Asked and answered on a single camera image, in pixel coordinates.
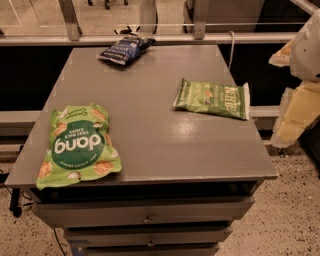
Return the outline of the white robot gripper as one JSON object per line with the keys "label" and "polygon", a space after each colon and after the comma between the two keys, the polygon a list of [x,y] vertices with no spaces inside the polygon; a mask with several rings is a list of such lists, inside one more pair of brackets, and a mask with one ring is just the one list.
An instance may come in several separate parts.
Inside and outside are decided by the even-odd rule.
{"label": "white robot gripper", "polygon": [[277,67],[290,65],[291,74],[305,80],[295,89],[285,89],[273,127],[271,145],[287,148],[320,116],[320,9],[294,40],[270,57],[269,63]]}

